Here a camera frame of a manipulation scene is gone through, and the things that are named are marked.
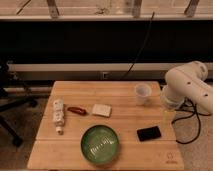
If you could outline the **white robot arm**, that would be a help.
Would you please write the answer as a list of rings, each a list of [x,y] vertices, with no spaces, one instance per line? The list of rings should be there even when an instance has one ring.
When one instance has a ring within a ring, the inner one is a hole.
[[[213,87],[205,83],[207,76],[208,68],[200,61],[192,61],[168,70],[165,74],[166,85],[160,95],[162,105],[167,111],[173,111],[188,98],[209,114],[213,114]]]

